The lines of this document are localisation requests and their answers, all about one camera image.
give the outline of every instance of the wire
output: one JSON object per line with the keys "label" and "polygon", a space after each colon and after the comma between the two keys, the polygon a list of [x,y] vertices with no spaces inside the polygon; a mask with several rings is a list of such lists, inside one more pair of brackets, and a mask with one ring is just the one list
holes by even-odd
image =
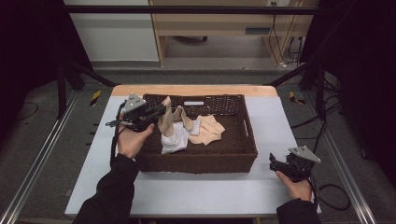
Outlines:
{"label": "wire", "polygon": [[[276,3],[271,3],[271,6],[277,7]],[[293,17],[292,17],[292,19],[291,19],[291,22],[290,22],[290,25],[289,25],[289,29],[288,29],[286,35],[288,35],[289,32],[290,32],[290,30],[291,30],[291,26],[292,26],[292,24],[293,24],[293,22],[294,22],[295,16],[296,16],[296,15],[293,15]],[[268,40],[269,40],[268,43],[269,43],[269,45],[270,45],[270,49],[271,49],[271,51],[273,52],[273,54],[275,55],[274,50],[272,49],[272,46],[271,46],[271,34],[272,34],[272,32],[274,31],[274,35],[275,35],[275,38],[276,38],[277,47],[279,48],[279,55],[280,55],[280,58],[281,58],[286,64],[288,64],[288,63],[293,63],[293,62],[290,62],[290,61],[287,61],[286,59],[284,59],[284,58],[283,58],[283,55],[281,54],[281,47],[280,47],[279,40],[278,40],[278,37],[277,37],[277,34],[276,34],[275,24],[276,24],[276,14],[274,14],[273,25],[272,25],[272,29],[271,29],[271,32],[270,32],[270,34],[269,34],[269,39],[268,39]]]}
{"label": "wire", "polygon": [[318,144],[319,144],[319,139],[320,139],[320,137],[324,134],[324,131],[326,130],[326,128],[327,128],[327,122],[326,122],[326,120],[324,120],[323,123],[322,123],[322,126],[321,126],[321,128],[320,128],[317,141],[315,142],[314,149],[312,149],[312,152],[313,152],[314,154],[317,152]]}
{"label": "wire", "polygon": [[299,37],[299,40],[300,40],[300,45],[299,45],[298,51],[291,52],[291,50],[290,50],[291,45],[294,42],[294,36],[291,38],[291,41],[290,41],[289,47],[288,47],[288,54],[289,54],[289,57],[293,59],[293,64],[294,64],[295,68],[300,67],[300,65],[301,65],[300,59],[301,59],[301,53],[302,53],[303,38]]}
{"label": "wire", "polygon": [[[344,206],[344,207],[337,207],[337,206],[335,206],[335,205],[333,205],[333,204],[330,204],[329,202],[325,201],[322,197],[320,197],[321,192],[322,192],[324,189],[329,188],[329,187],[333,187],[333,188],[339,189],[339,190],[341,190],[341,192],[343,192],[343,193],[346,195],[346,206]],[[319,192],[319,197],[318,197],[318,199],[319,199],[321,202],[323,202],[324,204],[326,204],[327,206],[329,206],[330,208],[332,208],[332,209],[339,210],[339,211],[346,211],[346,210],[350,207],[350,205],[351,205],[351,201],[350,201],[349,196],[347,195],[347,192],[346,192],[343,188],[339,187],[338,185],[334,185],[334,184],[325,184],[325,185],[321,186],[321,187],[318,189],[318,192]]]}
{"label": "wire", "polygon": [[116,115],[116,128],[114,130],[114,136],[113,139],[111,140],[111,149],[110,149],[110,166],[112,166],[115,158],[116,158],[116,146],[117,143],[119,142],[119,136],[120,134],[126,129],[126,127],[124,127],[121,131],[120,131],[120,113],[121,110],[124,108],[126,104],[126,100],[120,104],[119,110],[117,111],[117,115]]}
{"label": "wire", "polygon": [[35,111],[33,111],[30,115],[25,116],[25,117],[23,117],[23,118],[16,118],[16,120],[28,119],[28,118],[32,117],[33,114],[35,114],[35,112],[37,112],[37,110],[38,110],[38,104],[36,104],[36,103],[33,103],[33,102],[25,102],[24,104],[25,104],[25,105],[35,105]]}
{"label": "wire", "polygon": [[317,137],[296,137],[295,139],[300,139],[300,140],[309,140],[309,139],[317,139]]}
{"label": "wire", "polygon": [[[326,98],[325,99],[325,104],[327,104],[328,100],[332,99],[333,97],[337,97],[337,96],[336,95],[332,95],[332,96]],[[337,106],[339,106],[339,105],[341,105],[341,104],[338,102],[338,103],[335,103],[334,105],[331,105],[329,108],[327,108],[326,109],[326,115],[330,115],[334,111],[334,109]],[[319,115],[313,117],[312,119],[308,119],[308,120],[306,120],[306,121],[304,121],[304,122],[302,122],[300,124],[296,124],[296,125],[290,126],[290,128],[291,129],[299,128],[301,126],[304,126],[305,124],[308,124],[308,123],[310,123],[312,121],[315,121],[315,119],[317,119],[317,118],[319,118]]]}
{"label": "wire", "polygon": [[338,94],[331,95],[331,96],[327,97],[325,101],[327,102],[327,101],[329,101],[332,98],[337,98],[338,99]]}
{"label": "wire", "polygon": [[[272,7],[276,7],[276,3],[271,3],[271,6],[272,6]],[[272,51],[272,53],[273,53],[273,55],[274,55],[274,58],[275,58],[276,63],[277,63],[277,64],[280,64],[280,63],[277,61],[277,58],[276,58],[276,56],[275,56],[275,52],[274,52],[274,50],[273,50],[273,48],[272,48],[272,46],[271,46],[271,34],[272,34],[272,32],[274,31],[275,38],[276,38],[276,43],[277,43],[277,46],[278,46],[278,48],[279,48],[279,55],[280,55],[280,58],[281,58],[286,64],[288,64],[288,63],[293,63],[293,62],[289,62],[289,61],[285,60],[285,59],[283,58],[283,55],[281,54],[281,48],[280,48],[279,40],[278,40],[277,34],[276,34],[275,23],[276,23],[276,14],[274,14],[272,29],[271,29],[271,32],[270,32],[270,34],[269,34],[269,36],[268,36],[268,45],[269,45],[269,47],[270,47],[270,50]]]}
{"label": "wire", "polygon": [[332,92],[335,92],[335,93],[339,93],[340,92],[340,88],[338,86],[334,85],[333,83],[331,83],[326,78],[324,79],[324,84],[327,86],[326,89],[328,91],[332,91]]}
{"label": "wire", "polygon": [[306,181],[308,181],[309,186],[312,189],[312,192],[314,193],[314,206],[315,206],[315,210],[318,209],[318,195],[317,195],[317,190],[315,188],[315,186],[312,184],[312,181],[307,178]]}

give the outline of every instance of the wicker basket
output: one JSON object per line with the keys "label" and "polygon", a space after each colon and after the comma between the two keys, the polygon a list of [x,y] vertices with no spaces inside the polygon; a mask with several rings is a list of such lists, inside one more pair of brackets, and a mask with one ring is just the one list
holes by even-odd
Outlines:
{"label": "wicker basket", "polygon": [[[167,95],[145,94],[149,107],[160,104]],[[183,105],[191,119],[198,115],[214,115],[224,128],[221,140],[195,145],[184,150],[161,154],[161,133],[154,133],[135,157],[142,172],[181,172],[192,174],[248,173],[257,158],[257,148],[248,117],[244,95],[175,96],[170,95],[172,110]],[[201,103],[188,105],[185,102]]]}

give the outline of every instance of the basket handle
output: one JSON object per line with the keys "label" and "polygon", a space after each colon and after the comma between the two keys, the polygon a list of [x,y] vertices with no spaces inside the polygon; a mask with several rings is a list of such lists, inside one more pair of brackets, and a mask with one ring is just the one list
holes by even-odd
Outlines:
{"label": "basket handle", "polygon": [[204,105],[204,101],[185,101],[184,105]]}
{"label": "basket handle", "polygon": [[245,119],[243,121],[244,121],[243,124],[244,124],[245,132],[246,132],[246,138],[249,138],[250,137],[250,130],[248,129],[247,121]]}

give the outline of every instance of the metal rail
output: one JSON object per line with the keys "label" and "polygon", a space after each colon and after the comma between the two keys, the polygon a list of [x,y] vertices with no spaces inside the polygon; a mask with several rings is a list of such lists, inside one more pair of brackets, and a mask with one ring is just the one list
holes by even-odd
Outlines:
{"label": "metal rail", "polygon": [[[304,94],[305,99],[314,114],[316,114],[316,110],[314,108],[314,99],[308,93]],[[359,188],[358,184],[356,183],[353,174],[350,172],[347,163],[344,161],[343,157],[341,156],[340,150],[338,149],[337,145],[334,143],[332,139],[332,135],[330,132],[324,132],[324,139],[326,144],[329,148],[330,156],[332,157],[332,162],[334,163],[335,169],[337,173],[340,175],[341,181],[343,182],[344,187],[346,188],[346,192],[350,198],[350,201],[355,208],[356,214],[358,218],[361,220],[362,224],[375,224],[375,217],[367,204],[366,200],[364,199],[363,194],[361,193],[361,189]]]}
{"label": "metal rail", "polygon": [[46,142],[40,149],[37,157],[35,158],[35,162],[31,166],[26,177],[24,178],[20,188],[12,199],[12,202],[8,206],[6,212],[2,215],[0,219],[1,224],[13,224],[17,220],[18,215],[20,214],[27,198],[29,197],[30,192],[35,186],[35,182],[40,176],[40,173],[43,170],[43,167],[46,164],[46,161],[50,156],[50,153],[55,146],[55,143],[58,140],[58,137],[61,134],[61,131],[64,128],[64,125],[66,124],[78,97],[79,91],[72,91],[72,94],[68,101],[68,107],[64,115],[55,122],[51,132],[49,133],[49,136],[47,137]]}

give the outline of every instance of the white cloth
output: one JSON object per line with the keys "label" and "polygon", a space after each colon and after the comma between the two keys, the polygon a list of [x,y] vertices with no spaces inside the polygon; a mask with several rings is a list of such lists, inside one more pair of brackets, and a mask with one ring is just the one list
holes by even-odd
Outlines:
{"label": "white cloth", "polygon": [[180,151],[186,149],[187,144],[189,143],[190,134],[199,134],[201,121],[199,119],[192,121],[193,126],[189,131],[181,122],[174,122],[174,133],[166,137],[162,134],[161,143],[163,144],[162,154],[173,153],[176,151]]}

